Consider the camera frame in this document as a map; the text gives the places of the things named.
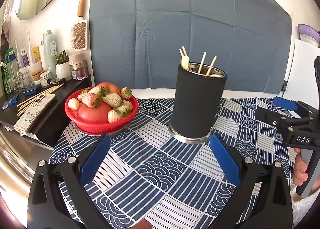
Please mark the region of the person's right hand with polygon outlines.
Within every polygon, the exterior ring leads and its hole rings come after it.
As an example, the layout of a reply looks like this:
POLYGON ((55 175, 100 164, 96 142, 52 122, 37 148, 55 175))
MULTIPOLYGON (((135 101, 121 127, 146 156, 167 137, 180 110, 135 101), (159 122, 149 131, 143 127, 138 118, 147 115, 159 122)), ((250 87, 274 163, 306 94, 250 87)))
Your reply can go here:
POLYGON ((302 159, 301 149, 295 148, 295 152, 296 157, 293 172, 293 183, 297 186, 301 186, 308 178, 308 174, 306 173, 308 165, 302 159))

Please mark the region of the white sleeved right forearm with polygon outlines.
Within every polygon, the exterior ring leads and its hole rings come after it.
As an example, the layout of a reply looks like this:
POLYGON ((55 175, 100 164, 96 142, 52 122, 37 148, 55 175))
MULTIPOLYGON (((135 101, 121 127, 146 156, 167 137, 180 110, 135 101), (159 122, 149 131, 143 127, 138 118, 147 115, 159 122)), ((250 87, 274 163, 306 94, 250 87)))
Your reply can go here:
POLYGON ((297 186, 291 189, 291 202, 292 202, 292 214, 293 223, 292 228, 298 228, 298 225, 302 225, 302 220, 306 218, 308 211, 315 206, 316 199, 319 195, 319 189, 306 198, 301 198, 296 193, 297 186))

